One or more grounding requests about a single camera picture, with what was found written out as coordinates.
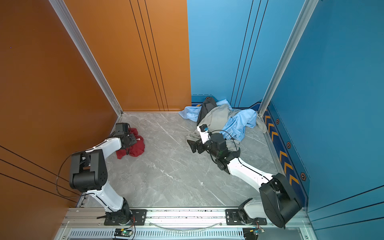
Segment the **dark red cloth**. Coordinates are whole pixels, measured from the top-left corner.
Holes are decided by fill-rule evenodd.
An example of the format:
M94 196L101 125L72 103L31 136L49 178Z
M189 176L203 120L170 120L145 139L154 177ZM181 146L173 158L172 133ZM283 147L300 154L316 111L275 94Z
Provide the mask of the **dark red cloth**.
M119 160L122 157L124 157L125 155L130 155L132 157L138 157L145 152L144 138L139 135L138 130L136 128L132 128L132 130L134 131L134 134L136 136L137 143L130 148L127 148L127 149L121 148L120 150L116 151L117 158Z

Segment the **beige grey cloth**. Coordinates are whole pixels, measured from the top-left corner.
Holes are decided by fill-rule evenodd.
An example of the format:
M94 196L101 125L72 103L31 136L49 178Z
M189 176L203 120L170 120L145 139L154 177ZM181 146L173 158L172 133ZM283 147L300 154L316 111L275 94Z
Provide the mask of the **beige grey cloth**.
M222 134L229 150L235 152L246 135L246 128L257 125L257 116L258 113L252 109L236 110L222 104L211 110L199 126L206 124L209 131Z

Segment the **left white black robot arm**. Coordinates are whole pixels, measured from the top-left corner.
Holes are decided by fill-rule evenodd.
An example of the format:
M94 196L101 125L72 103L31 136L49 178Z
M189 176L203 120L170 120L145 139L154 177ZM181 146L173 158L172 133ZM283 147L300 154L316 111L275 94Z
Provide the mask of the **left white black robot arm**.
M137 143L128 123L117 123L102 143L71 155L70 187L93 197L105 210L105 225L131 225L133 214L127 200L108 182L106 158Z

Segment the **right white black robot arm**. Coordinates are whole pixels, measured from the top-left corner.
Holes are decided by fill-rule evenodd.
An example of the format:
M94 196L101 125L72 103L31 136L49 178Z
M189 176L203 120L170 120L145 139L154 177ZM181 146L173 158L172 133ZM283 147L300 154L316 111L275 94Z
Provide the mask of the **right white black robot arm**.
M245 225L256 225L259 219L269 219L278 228L287 223L302 209L303 205L286 176L263 172L241 158L241 149L228 141L220 133L203 132L198 140L187 140L193 153L209 154L214 164L229 175L235 176L260 194L260 201L245 200L238 207L238 219Z

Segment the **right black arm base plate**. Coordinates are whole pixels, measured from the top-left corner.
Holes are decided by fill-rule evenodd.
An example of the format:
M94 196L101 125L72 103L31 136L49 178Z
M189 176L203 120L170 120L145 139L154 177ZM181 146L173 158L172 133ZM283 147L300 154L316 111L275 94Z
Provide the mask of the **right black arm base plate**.
M235 225L251 225L251 226L266 226L266 218L251 219L243 210L239 209L226 209L226 223L228 226Z

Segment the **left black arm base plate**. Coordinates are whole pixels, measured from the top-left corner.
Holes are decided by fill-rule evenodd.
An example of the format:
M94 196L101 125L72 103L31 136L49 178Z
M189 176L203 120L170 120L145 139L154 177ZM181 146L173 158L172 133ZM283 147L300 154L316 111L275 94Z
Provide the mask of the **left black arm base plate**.
M126 214L122 211L106 213L105 226L143 226L147 217L146 209L129 210Z

